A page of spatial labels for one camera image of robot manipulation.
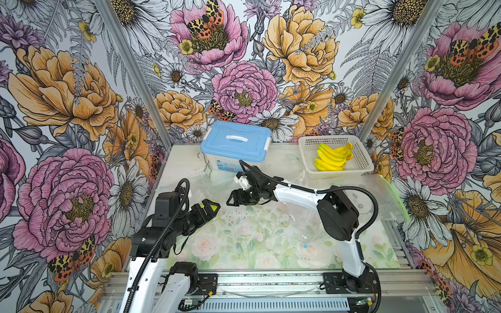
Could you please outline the yellow banana bunch small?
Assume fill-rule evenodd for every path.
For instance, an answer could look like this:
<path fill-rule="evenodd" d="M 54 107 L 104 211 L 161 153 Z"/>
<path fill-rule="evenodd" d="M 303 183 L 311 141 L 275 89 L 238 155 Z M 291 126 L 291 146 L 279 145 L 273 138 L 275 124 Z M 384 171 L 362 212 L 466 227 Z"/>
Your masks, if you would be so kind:
<path fill-rule="evenodd" d="M 317 149 L 317 154 L 321 160 L 324 162 L 336 166 L 336 167 L 344 167 L 347 159 L 345 156 L 336 156 L 329 151 L 327 151 L 324 147 L 319 146 Z"/>

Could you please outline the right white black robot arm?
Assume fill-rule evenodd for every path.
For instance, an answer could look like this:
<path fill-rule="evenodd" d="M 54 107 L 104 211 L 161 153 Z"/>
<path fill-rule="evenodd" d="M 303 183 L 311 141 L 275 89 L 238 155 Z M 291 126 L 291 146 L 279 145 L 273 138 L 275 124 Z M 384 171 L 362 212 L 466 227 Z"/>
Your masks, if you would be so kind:
<path fill-rule="evenodd" d="M 356 231 L 360 214 L 344 190 L 334 186 L 327 191 L 294 185 L 281 177 L 270 177 L 252 166 L 237 173 L 227 206 L 253 206 L 267 201 L 283 202 L 317 211 L 327 235 L 338 242 L 343 258 L 343 277 L 337 285 L 350 292 L 358 292 L 369 272 L 365 265 Z"/>

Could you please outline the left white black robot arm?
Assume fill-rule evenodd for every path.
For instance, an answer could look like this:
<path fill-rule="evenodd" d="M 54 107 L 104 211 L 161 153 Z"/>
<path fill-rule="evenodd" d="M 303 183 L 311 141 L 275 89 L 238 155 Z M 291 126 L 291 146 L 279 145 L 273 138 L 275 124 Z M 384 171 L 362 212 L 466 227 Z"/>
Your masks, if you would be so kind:
<path fill-rule="evenodd" d="M 220 210 L 220 204 L 209 199 L 191 206 L 188 195 L 183 190 L 159 194 L 155 200 L 155 213 L 134 235 L 129 279 L 120 312 L 154 312 L 160 308 L 175 312 L 182 297 L 197 289 L 196 264 L 177 262 L 168 275 L 167 294 L 154 305 L 161 274 L 177 238 L 193 235 L 214 219 Z"/>

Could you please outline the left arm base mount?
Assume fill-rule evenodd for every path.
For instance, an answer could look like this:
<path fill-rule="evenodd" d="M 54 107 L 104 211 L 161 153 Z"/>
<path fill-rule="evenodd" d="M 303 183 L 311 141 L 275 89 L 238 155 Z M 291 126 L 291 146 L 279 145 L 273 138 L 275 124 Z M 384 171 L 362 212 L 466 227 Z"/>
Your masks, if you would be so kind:
<path fill-rule="evenodd" d="M 168 295 L 206 296 L 215 292 L 219 275 L 215 273 L 201 273 L 196 279 L 184 273 L 175 273 L 168 276 L 166 287 Z"/>

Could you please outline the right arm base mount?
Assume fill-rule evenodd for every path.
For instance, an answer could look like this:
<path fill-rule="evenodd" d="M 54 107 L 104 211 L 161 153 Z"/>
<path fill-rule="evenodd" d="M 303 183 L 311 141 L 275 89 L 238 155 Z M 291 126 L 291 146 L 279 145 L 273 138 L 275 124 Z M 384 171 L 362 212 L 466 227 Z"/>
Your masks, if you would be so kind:
<path fill-rule="evenodd" d="M 344 272 L 327 272 L 322 274 L 322 279 L 327 294 L 376 294 L 380 291 L 372 272 L 358 278 Z"/>

